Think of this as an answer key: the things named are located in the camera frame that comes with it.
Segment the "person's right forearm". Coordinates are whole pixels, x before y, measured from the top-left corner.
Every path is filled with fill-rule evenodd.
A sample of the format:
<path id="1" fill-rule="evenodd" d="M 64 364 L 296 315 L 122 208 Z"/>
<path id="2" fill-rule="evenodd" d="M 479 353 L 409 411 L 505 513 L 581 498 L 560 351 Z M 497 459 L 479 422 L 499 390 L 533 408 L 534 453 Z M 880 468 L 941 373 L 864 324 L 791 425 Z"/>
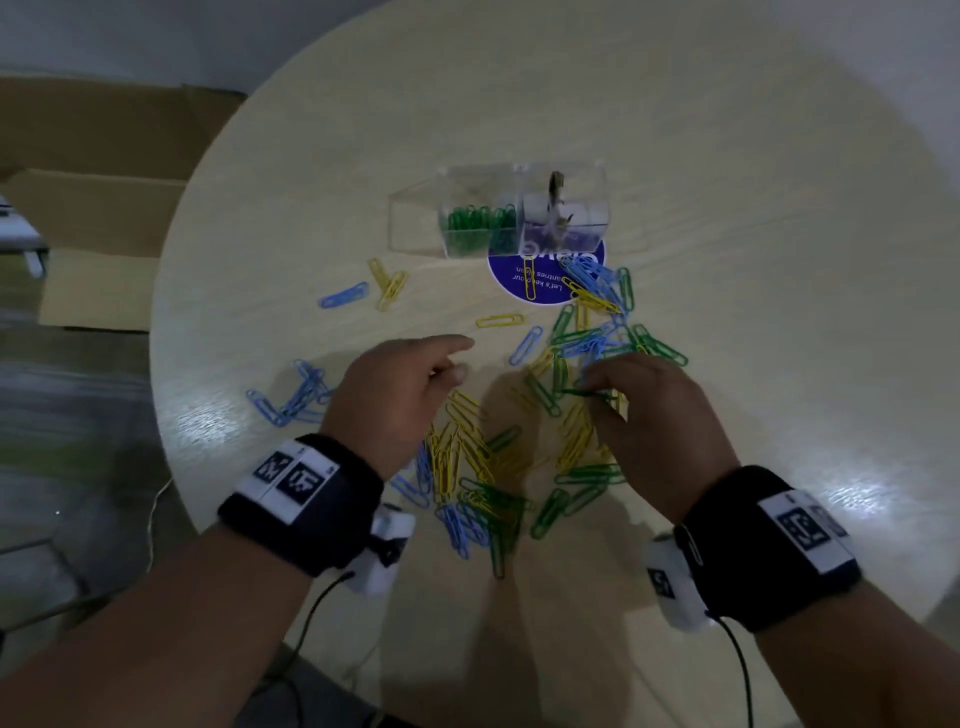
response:
<path id="1" fill-rule="evenodd" d="M 960 728 L 960 653 L 870 582 L 754 638 L 803 728 Z"/>

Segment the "person's left forearm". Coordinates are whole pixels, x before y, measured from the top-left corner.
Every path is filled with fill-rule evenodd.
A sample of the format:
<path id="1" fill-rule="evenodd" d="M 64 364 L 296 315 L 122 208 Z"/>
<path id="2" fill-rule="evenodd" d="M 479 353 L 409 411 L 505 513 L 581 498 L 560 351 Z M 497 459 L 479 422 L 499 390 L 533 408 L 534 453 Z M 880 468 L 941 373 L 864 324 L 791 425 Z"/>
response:
<path id="1" fill-rule="evenodd" d="M 214 525 L 0 681 L 0 728 L 231 726 L 312 579 Z"/>

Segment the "cluster of blue paper clips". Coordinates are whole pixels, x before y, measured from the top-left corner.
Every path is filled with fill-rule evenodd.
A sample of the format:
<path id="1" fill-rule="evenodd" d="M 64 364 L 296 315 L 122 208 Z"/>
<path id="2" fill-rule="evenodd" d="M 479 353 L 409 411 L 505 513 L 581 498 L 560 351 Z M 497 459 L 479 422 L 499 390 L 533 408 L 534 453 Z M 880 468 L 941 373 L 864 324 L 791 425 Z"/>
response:
<path id="1" fill-rule="evenodd" d="M 333 389 L 326 383 L 326 371 L 306 359 L 294 359 L 292 364 L 299 376 L 299 384 L 281 405 L 275 405 L 257 389 L 247 389 L 246 399 L 276 429 L 293 423 L 318 426 L 325 418 L 333 394 Z"/>

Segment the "white marker tag plate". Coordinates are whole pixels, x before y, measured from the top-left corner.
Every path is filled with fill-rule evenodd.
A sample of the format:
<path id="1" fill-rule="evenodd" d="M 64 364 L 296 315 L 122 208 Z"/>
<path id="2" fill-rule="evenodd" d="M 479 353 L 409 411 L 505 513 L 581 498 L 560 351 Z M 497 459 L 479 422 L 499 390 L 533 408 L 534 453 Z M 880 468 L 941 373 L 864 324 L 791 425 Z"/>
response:
<path id="1" fill-rule="evenodd" d="M 340 469 L 317 449 L 288 440 L 250 470 L 234 493 L 290 526 Z"/>
<path id="2" fill-rule="evenodd" d="M 763 498 L 757 506 L 817 574 L 857 564 L 849 532 L 809 492 L 782 491 Z"/>

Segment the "clear plastic compartment box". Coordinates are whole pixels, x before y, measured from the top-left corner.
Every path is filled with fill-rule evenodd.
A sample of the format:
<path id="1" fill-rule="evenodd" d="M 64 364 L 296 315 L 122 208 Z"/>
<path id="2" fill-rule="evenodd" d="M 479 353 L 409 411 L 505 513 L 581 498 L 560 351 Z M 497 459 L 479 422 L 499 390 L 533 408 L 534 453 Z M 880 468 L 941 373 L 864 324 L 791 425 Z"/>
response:
<path id="1" fill-rule="evenodd" d="M 561 198 L 572 214 L 561 248 L 546 233 L 548 183 L 552 171 L 565 177 Z M 439 214 L 466 206 L 516 206 L 521 227 L 520 256 L 592 254 L 611 224 L 606 169 L 600 161 L 526 161 L 466 164 L 439 168 L 434 176 L 388 198 L 387 243 L 391 252 L 448 258 Z"/>

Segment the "white furniture piece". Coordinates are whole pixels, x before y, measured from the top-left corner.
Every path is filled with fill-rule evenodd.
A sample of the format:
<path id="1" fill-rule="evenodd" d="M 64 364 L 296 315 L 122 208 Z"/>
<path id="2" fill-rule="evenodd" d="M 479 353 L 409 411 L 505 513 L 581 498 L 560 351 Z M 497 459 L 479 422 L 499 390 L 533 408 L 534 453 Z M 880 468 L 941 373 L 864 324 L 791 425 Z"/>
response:
<path id="1" fill-rule="evenodd" d="M 33 278 L 46 278 L 49 247 L 39 232 L 2 196 L 0 196 L 0 254 L 20 256 Z"/>

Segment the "person's right hand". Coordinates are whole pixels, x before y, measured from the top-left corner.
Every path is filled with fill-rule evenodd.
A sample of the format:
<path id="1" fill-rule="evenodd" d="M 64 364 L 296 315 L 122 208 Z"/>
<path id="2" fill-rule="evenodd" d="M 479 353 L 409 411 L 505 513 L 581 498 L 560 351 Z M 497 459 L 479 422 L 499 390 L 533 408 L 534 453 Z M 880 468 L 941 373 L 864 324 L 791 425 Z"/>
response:
<path id="1" fill-rule="evenodd" d="M 707 395 L 674 363 L 639 352 L 596 361 L 581 387 L 626 397 L 631 449 L 612 455 L 630 488 L 672 525 L 740 468 Z"/>

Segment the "heap of boxed green clips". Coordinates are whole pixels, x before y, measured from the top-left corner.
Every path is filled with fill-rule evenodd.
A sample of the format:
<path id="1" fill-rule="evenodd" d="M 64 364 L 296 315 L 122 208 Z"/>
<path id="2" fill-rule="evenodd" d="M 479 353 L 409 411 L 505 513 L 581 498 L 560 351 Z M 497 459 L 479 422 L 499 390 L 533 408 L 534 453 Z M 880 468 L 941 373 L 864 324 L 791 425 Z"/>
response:
<path id="1" fill-rule="evenodd" d="M 512 203 L 454 207 L 438 214 L 438 226 L 449 259 L 512 257 L 520 253 L 520 214 Z"/>

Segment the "person's left hand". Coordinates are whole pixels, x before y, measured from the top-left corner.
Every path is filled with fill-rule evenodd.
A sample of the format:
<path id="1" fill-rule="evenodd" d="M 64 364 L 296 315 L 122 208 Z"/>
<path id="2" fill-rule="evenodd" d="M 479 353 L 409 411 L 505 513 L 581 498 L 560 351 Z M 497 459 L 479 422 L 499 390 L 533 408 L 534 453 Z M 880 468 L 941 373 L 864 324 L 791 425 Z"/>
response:
<path id="1" fill-rule="evenodd" d="M 416 455 L 450 392 L 430 392 L 434 368 L 457 363 L 474 347 L 462 334 L 393 339 L 360 354 L 347 368 L 319 427 L 390 480 Z"/>

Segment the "black wristband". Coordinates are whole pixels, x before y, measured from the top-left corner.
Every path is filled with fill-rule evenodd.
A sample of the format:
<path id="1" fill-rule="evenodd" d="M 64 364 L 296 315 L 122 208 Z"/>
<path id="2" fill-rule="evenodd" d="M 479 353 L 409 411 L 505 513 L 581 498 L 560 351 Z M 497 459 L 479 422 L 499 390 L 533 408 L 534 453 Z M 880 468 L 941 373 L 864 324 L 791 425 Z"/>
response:
<path id="1" fill-rule="evenodd" d="M 293 440 L 341 466 L 298 518 L 285 525 L 234 490 L 219 506 L 217 518 L 230 531 L 316 578 L 332 568 L 345 569 L 363 552 L 384 481 L 363 459 L 329 436 L 308 434 Z"/>
<path id="2" fill-rule="evenodd" d="M 739 467 L 674 526 L 707 613 L 734 620 L 752 634 L 846 594 L 863 579 L 858 561 L 817 573 L 758 506 L 791 489 L 766 467 Z"/>

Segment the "pile of mixed paper clips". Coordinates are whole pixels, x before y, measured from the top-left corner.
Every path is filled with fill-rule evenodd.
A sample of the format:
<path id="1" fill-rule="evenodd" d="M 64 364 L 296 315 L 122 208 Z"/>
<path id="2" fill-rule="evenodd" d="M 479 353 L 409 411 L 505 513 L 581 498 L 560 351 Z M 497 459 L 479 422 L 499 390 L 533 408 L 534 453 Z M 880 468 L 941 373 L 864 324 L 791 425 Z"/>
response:
<path id="1" fill-rule="evenodd" d="M 689 358 L 635 317 L 632 270 L 586 255 L 562 255 L 561 281 L 572 300 L 554 318 L 526 331 L 507 326 L 507 369 L 486 383 L 453 390 L 414 460 L 415 474 L 391 486 L 413 504 L 432 507 L 461 559 L 487 553 L 504 580 L 523 538 L 541 541 L 626 477 L 601 444 L 584 397 L 554 394 L 581 387 L 596 361 L 640 353 L 685 367 Z M 534 326 L 544 334 L 524 363 L 509 358 Z"/>

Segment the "blue paper clip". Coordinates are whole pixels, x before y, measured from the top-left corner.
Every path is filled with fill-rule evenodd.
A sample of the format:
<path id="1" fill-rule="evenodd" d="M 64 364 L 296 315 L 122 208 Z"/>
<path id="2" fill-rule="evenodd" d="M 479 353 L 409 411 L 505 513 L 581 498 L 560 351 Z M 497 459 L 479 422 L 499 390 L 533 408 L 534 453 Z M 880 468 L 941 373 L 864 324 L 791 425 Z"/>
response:
<path id="1" fill-rule="evenodd" d="M 509 365 L 518 367 L 531 355 L 534 347 L 544 336 L 545 330 L 541 325 L 532 326 L 524 335 L 520 344 L 509 357 Z"/>
<path id="2" fill-rule="evenodd" d="M 370 294 L 370 284 L 360 281 L 339 292 L 328 294 L 318 299 L 321 310 L 334 310 L 364 300 Z"/>

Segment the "small dark clip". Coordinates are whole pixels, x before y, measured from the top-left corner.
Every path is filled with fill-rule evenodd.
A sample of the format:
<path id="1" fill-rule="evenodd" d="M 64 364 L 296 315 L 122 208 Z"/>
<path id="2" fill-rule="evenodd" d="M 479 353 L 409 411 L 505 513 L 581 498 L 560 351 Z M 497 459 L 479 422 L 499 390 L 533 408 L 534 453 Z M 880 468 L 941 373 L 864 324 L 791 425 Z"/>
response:
<path id="1" fill-rule="evenodd" d="M 562 193 L 565 187 L 565 180 L 566 178 L 563 172 L 555 170 L 551 172 L 548 182 L 547 222 L 545 227 L 547 237 L 551 241 L 551 244 L 557 249 L 563 247 L 570 220 L 572 219 L 572 214 L 565 213 L 563 209 L 565 203 L 562 198 Z"/>

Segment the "round blue sticker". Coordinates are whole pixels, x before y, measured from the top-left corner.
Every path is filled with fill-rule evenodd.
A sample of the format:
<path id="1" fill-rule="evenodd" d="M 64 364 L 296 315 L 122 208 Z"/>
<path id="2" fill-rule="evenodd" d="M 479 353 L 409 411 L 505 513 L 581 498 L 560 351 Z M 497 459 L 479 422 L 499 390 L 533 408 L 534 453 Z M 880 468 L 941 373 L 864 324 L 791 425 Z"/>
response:
<path id="1" fill-rule="evenodd" d="M 568 275 L 557 253 L 535 255 L 536 300 L 524 297 L 522 255 L 489 256 L 486 265 L 496 285 L 509 297 L 521 303 L 548 307 L 572 301 L 572 292 L 562 279 Z"/>

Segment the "brown cardboard box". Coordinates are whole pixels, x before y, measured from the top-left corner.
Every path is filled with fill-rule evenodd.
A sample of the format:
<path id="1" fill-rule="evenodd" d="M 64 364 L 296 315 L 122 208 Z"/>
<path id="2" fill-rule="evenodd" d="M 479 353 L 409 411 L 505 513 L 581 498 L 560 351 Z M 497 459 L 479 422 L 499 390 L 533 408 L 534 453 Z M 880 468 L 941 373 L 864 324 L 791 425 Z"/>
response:
<path id="1" fill-rule="evenodd" d="M 147 333 L 164 242 L 247 95 L 0 76 L 0 196 L 48 250 L 44 326 Z"/>

